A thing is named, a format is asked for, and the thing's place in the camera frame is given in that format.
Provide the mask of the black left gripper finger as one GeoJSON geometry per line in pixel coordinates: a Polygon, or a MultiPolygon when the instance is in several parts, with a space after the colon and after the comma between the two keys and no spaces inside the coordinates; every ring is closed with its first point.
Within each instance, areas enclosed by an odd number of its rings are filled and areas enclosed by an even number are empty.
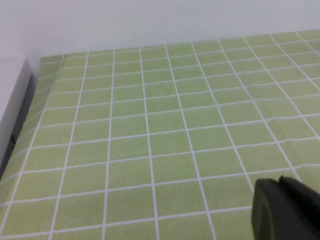
{"type": "Polygon", "coordinates": [[[255,240],[318,240],[320,194],[292,177],[259,178],[251,225],[255,240]]]}

